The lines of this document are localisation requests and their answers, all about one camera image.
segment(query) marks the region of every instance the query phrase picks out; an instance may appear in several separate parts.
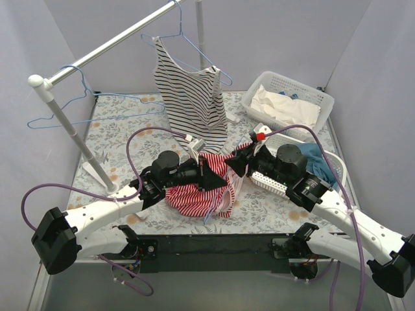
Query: white plastic basket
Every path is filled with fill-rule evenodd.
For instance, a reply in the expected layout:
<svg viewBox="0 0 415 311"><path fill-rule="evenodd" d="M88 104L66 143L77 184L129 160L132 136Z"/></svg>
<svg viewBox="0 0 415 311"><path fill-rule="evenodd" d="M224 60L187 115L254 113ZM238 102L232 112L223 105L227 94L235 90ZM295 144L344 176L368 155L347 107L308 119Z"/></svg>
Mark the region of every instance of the white plastic basket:
<svg viewBox="0 0 415 311"><path fill-rule="evenodd" d="M319 105L321 107L320 114L318 116L316 125L314 128L312 128L315 133L318 133L323 128L324 124L329 118L331 110L333 109L333 104L335 103L335 99L328 94L325 94L305 84L299 83L293 79L281 76L277 73L265 71L263 74L261 74L261 76L259 76L259 78L257 78L257 80L255 80L249 90L246 91L242 98L241 104L244 106L248 116L254 120L268 125L270 128L275 130L283 128L287 125L283 122L277 121L275 118L270 117L266 113L262 113L251 108L252 98L254 97L261 84L269 92L279 93L284 91L288 96L297 94L299 99ZM302 132L296 128L287 130L283 133L301 141L313 140L310 133Z"/></svg>
<svg viewBox="0 0 415 311"><path fill-rule="evenodd" d="M288 137L282 134L275 134L268 138L265 145L270 150L271 154L275 157L277 154L278 147L282 146L283 144L302 144L302 143L304 142L299 141L298 139L294 139L292 137ZM326 154L327 154L327 157L329 158L330 164L336 170L339 180L341 181L342 185L345 186L346 177L348 174L346 165L344 164L343 160L341 160L341 158L339 158L337 155L331 152L328 152L328 151L326 151ZM287 187L280 183L277 183L273 179L270 179L269 177L266 177L259 172L254 172L251 176L251 180L256 185L263 187L266 190L269 190L275 194L278 194L279 196L282 196L288 199L288 197L285 195L285 191L287 190Z"/></svg>

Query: gray floor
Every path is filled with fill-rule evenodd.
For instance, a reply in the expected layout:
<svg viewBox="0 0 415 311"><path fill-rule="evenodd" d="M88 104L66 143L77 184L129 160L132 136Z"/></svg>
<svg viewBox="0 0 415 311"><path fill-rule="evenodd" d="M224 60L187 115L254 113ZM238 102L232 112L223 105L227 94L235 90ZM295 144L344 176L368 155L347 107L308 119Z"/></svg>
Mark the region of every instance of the gray floor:
<svg viewBox="0 0 415 311"><path fill-rule="evenodd" d="M74 264L51 277L42 310L329 310L334 270L312 284L277 279L262 271L146 274L156 291L142 297L113 282L105 263ZM343 265L335 310L354 310L358 292L359 272ZM362 310L391 310L387 295L371 279Z"/></svg>

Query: garment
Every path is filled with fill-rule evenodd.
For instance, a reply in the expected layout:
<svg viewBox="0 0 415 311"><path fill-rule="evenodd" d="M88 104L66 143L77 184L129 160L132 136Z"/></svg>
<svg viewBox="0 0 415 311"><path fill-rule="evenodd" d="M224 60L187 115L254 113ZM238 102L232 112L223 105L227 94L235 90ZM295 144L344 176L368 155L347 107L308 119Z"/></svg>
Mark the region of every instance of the garment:
<svg viewBox="0 0 415 311"><path fill-rule="evenodd" d="M230 155L217 155L200 153L207 159L209 167L220 177L226 175L227 186L211 191L199 191L195 185L177 186L166 190L165 201L171 207L178 209L184 216L203 217L211 208L213 214L229 218L235 199L241 189L243 178L240 178L224 162L233 157Z"/></svg>
<svg viewBox="0 0 415 311"><path fill-rule="evenodd" d="M330 171L322 152L315 143L297 144L303 156L307 158L307 171L329 183L335 190L339 189L333 173Z"/></svg>
<svg viewBox="0 0 415 311"><path fill-rule="evenodd" d="M259 86L252 98L251 108L287 125L301 124L310 128L316 125L320 114L320 106L301 99L291 99L281 93L268 92L263 85Z"/></svg>
<svg viewBox="0 0 415 311"><path fill-rule="evenodd" d="M156 85L163 97L172 130L203 138L205 152L217 153L228 136L228 123L220 86L220 70L211 66L196 73L180 68L161 40L154 38ZM182 147L187 141L176 138Z"/></svg>

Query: floral pattern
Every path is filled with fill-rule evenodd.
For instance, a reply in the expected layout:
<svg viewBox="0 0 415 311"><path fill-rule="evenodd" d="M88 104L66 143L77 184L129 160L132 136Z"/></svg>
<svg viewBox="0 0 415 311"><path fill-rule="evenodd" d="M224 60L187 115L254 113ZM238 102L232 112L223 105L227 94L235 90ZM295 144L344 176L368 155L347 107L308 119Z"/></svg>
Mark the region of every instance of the floral pattern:
<svg viewBox="0 0 415 311"><path fill-rule="evenodd" d="M233 150L241 137L246 136L257 125L256 121L246 115L241 106L242 96L242 92L224 93L226 109L241 118L239 123L228 126L229 138L223 149L225 154ZM144 103L136 98L101 96L97 101L93 117L105 119L160 111L160 106L151 102L147 103L151 100L161 100L159 95L140 95L139 97ZM134 173L126 158L126 141L136 130L149 126L169 127L167 115L155 113L138 117L120 117L96 121L89 127L86 137L88 147L94 152L111 180L117 182L120 187L124 187L134 179ZM318 137L327 151L335 151L327 126L324 126ZM137 135L130 145L132 160L138 171L150 165L164 150L174 150L182 161L188 158L187 152L167 132L146 130ZM104 189L80 165L77 168L73 186L97 194L104 193ZM94 201L93 198L72 192L68 209L81 207L92 201ZM203 218L182 216L164 201L152 206L149 210L150 215L145 220L141 220L136 215L129 215L102 229L109 229L113 225L128 224L139 235L293 233L303 223L311 222L329 231L339 232L326 220L255 186L248 178L244 180L230 218L212 216L204 225Z"/></svg>

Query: blue towel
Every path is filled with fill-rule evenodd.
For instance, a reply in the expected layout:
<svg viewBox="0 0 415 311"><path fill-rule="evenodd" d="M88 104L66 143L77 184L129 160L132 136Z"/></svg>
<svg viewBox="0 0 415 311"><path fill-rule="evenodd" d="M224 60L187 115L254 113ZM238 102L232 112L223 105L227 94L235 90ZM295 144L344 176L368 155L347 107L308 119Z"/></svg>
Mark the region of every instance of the blue towel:
<svg viewBox="0 0 415 311"><path fill-rule="evenodd" d="M329 183L335 190L339 190L338 183L330 171L320 148L315 143L298 144L303 156L307 158L307 171Z"/></svg>

